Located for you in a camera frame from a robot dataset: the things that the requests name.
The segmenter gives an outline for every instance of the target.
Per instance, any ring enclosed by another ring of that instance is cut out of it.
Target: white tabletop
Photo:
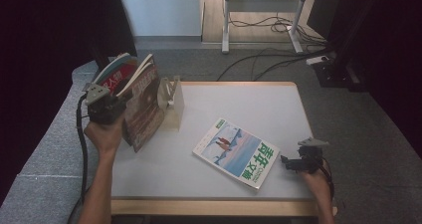
[[[134,153],[124,141],[113,166],[114,199],[310,199],[302,180],[278,159],[255,191],[192,153],[219,117],[299,158],[298,141],[312,136],[293,83],[182,83],[180,131],[158,131]]]

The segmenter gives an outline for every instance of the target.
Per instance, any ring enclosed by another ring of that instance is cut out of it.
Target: black curtain
[[[1,202],[89,61],[136,56],[120,0],[0,0]]]

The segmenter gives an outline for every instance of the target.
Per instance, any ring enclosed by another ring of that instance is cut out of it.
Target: magazine
[[[158,106],[160,78],[153,56],[149,54],[138,64],[137,58],[122,54],[103,69],[94,83],[126,101],[123,138],[138,152],[164,120],[164,111]]]
[[[277,159],[279,149],[219,118],[193,152],[239,181],[259,189]]]

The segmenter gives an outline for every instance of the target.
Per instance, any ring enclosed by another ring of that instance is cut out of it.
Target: metal stand
[[[296,13],[292,26],[288,26],[289,36],[296,53],[302,53],[297,37],[297,27],[305,0],[224,0],[224,26],[222,52],[229,53],[229,13],[230,12],[281,12]]]

